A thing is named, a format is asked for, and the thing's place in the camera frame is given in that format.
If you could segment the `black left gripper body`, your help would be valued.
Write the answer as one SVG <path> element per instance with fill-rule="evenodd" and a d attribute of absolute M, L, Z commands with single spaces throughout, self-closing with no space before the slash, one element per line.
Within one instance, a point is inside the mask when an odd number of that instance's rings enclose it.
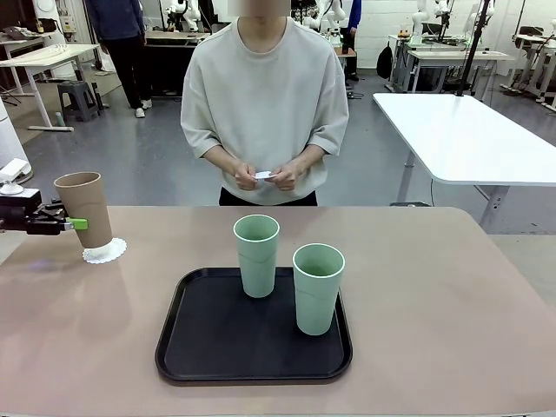
<path fill-rule="evenodd" d="M 39 189 L 25 189 L 16 195 L 1 195 L 1 231 L 41 234 L 33 221 L 42 202 Z"/>

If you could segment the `person's right hand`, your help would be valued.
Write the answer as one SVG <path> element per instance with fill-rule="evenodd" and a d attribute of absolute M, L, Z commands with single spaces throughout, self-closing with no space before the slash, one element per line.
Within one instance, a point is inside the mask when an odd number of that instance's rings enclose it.
<path fill-rule="evenodd" d="M 257 185 L 255 168 L 245 162 L 237 162 L 234 167 L 234 177 L 237 187 L 245 191 L 253 191 Z"/>

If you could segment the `person's left hand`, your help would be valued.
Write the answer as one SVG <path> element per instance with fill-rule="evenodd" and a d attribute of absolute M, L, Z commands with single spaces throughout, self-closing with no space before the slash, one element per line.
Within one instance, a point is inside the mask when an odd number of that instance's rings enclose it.
<path fill-rule="evenodd" d="M 289 163 L 280 167 L 272 178 L 273 183 L 280 191 L 292 191 L 295 189 L 299 169 L 294 163 Z"/>

